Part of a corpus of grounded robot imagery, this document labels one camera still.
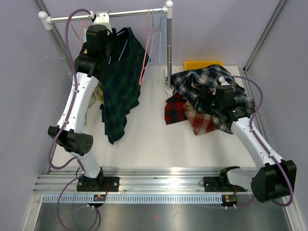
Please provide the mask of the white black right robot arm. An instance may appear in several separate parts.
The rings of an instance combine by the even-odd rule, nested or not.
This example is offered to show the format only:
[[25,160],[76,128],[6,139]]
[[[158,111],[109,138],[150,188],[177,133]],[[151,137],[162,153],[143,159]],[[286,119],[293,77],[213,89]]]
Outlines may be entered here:
[[222,85],[215,92],[203,88],[198,100],[205,104],[205,112],[226,123],[257,167],[256,174],[237,166],[223,168],[216,184],[225,192],[249,190],[261,203],[285,196],[289,196],[292,202],[297,171],[295,163],[292,160],[285,161],[261,136],[248,110],[237,105],[233,88]]

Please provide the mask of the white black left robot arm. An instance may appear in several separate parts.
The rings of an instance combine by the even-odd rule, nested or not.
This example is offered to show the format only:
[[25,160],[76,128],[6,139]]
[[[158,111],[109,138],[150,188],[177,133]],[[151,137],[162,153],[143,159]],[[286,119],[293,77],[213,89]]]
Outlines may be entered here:
[[104,177],[93,154],[93,136],[85,134],[83,129],[92,93],[116,50],[116,40],[103,25],[89,26],[86,39],[79,56],[72,61],[73,82],[63,114],[55,127],[48,128],[48,135],[72,156],[71,160],[79,163],[77,191],[107,192],[114,190],[112,185],[118,183],[118,178]]

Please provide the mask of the blue hanger of green skirt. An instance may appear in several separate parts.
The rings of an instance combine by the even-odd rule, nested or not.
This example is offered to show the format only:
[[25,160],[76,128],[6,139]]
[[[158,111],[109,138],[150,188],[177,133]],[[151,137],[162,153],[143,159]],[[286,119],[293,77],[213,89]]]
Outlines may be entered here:
[[111,60],[108,59],[108,64],[110,66],[115,66],[118,62],[123,61],[128,56],[131,28],[123,27],[122,29],[117,31],[115,27],[112,27],[112,31],[116,32],[117,39],[119,42],[120,55],[118,58],[112,58]]

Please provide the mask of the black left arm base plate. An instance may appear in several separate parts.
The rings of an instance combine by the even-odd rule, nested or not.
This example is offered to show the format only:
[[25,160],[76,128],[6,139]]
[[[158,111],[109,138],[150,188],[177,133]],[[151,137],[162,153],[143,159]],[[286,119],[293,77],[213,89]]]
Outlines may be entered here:
[[119,177],[103,176],[95,179],[81,177],[77,183],[77,192],[118,192]]

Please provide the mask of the navy white plaid skirt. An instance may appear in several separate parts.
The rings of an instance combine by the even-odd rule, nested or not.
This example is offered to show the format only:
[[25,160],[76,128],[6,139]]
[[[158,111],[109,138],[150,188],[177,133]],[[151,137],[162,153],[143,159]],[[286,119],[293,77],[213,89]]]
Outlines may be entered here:
[[[219,77],[224,77],[230,87],[220,87]],[[199,113],[204,113],[199,103],[199,94],[203,87],[216,88],[217,104],[212,116],[216,127],[232,134],[231,125],[238,119],[250,118],[255,112],[255,100],[248,97],[243,87],[238,85],[231,73],[223,66],[213,64],[205,68],[186,70],[172,75],[172,83],[186,101]]]

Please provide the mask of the rust beige plaid skirt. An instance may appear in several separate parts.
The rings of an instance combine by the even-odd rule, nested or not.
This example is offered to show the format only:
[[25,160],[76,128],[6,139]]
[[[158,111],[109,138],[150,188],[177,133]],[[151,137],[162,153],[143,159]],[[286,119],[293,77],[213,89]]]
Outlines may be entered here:
[[197,112],[189,101],[183,105],[183,110],[195,135],[203,135],[218,130],[212,116]]

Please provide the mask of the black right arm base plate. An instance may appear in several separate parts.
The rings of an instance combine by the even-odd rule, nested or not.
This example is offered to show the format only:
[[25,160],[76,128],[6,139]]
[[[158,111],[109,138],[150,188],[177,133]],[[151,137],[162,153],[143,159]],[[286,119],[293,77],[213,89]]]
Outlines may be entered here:
[[223,183],[219,177],[203,177],[199,183],[205,190],[205,192],[209,193],[217,193],[217,192],[247,192],[247,189],[242,188],[240,186],[228,185],[227,183]]

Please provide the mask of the red navy plaid skirt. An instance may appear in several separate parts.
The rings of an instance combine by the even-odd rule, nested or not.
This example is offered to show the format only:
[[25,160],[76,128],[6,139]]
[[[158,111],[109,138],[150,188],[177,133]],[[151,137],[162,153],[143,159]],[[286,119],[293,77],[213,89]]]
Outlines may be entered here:
[[179,93],[175,93],[165,103],[164,118],[167,125],[187,120],[183,110],[183,105],[186,103],[186,100]]

